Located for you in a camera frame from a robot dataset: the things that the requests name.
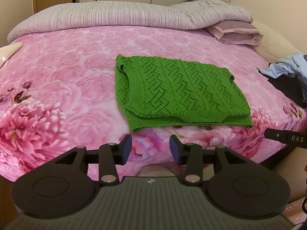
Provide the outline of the green knitted sweater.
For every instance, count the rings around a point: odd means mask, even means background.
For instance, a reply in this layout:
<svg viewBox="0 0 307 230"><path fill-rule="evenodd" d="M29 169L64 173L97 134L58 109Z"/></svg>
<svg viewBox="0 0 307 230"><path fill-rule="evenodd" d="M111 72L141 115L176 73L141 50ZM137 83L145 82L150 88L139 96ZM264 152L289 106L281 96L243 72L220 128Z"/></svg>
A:
<svg viewBox="0 0 307 230"><path fill-rule="evenodd" d="M227 68L118 55L115 88L131 132L168 126L253 126L247 99Z"/></svg>

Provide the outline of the light blue clothes pile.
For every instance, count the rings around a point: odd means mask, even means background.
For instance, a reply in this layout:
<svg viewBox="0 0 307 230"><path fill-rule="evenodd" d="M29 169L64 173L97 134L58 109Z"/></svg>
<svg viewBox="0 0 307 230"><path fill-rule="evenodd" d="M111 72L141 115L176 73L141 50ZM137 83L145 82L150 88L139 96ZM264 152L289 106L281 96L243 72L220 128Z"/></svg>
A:
<svg viewBox="0 0 307 230"><path fill-rule="evenodd" d="M295 52L286 58L278 59L275 63L270 63L267 69L259 67L257 69L261 74L271 78L286 75L306 79L306 55Z"/></svg>

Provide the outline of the dark garment on bed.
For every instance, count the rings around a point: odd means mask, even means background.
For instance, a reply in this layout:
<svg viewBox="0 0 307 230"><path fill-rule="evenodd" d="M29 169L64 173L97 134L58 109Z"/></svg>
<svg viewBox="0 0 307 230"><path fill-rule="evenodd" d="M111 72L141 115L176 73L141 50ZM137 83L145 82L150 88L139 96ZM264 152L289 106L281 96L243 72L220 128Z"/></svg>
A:
<svg viewBox="0 0 307 230"><path fill-rule="evenodd" d="M306 108L306 77L299 72L281 69L273 65L269 69L258 69L259 73L287 98L301 108Z"/></svg>

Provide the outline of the pink floral bed sheet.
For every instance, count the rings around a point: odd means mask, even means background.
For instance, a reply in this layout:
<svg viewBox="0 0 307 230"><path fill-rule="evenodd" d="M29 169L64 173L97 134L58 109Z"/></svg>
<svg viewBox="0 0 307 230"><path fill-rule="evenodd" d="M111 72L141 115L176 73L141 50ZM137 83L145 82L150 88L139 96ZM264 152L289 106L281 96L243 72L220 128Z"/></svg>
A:
<svg viewBox="0 0 307 230"><path fill-rule="evenodd" d="M266 128L302 131L306 110L258 72L267 61L245 46L225 45L204 30L97 26L19 37L22 44L1 68L1 175L10 181L79 145L97 149L129 133L115 98L116 57L161 56L210 63L234 75L252 111L253 128L166 127L133 134L119 176L159 164L179 174L170 135L203 147L223 144L261 162L283 145Z"/></svg>

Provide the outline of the lilac pillow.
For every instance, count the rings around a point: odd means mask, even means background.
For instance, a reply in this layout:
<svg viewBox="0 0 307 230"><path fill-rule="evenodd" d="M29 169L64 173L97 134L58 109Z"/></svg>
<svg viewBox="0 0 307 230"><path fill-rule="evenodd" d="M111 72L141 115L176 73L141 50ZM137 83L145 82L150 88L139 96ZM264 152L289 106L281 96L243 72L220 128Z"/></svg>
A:
<svg viewBox="0 0 307 230"><path fill-rule="evenodd" d="M224 20L205 29L223 44L258 46L263 38L255 26L237 20Z"/></svg>

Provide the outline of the cream bed corner guard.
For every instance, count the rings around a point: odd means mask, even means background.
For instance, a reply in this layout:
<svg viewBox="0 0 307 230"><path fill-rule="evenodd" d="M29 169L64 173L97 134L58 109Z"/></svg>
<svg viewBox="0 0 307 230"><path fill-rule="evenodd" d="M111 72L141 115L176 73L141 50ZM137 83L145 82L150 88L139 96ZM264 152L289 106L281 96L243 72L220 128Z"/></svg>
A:
<svg viewBox="0 0 307 230"><path fill-rule="evenodd" d="M0 64L4 64L13 54L22 47L22 43L14 43L0 49Z"/></svg>

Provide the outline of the lilac striped quilt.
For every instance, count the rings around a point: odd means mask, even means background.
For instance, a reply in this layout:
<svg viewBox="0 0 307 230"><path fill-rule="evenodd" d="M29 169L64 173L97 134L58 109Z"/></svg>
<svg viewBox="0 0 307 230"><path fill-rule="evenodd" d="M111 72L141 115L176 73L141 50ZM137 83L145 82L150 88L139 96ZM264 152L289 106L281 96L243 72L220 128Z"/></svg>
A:
<svg viewBox="0 0 307 230"><path fill-rule="evenodd" d="M11 30L7 41L12 43L31 33L108 25L198 30L224 20L251 23L253 18L243 7L219 0L199 0L171 6L124 1L65 3L48 7L25 19Z"/></svg>

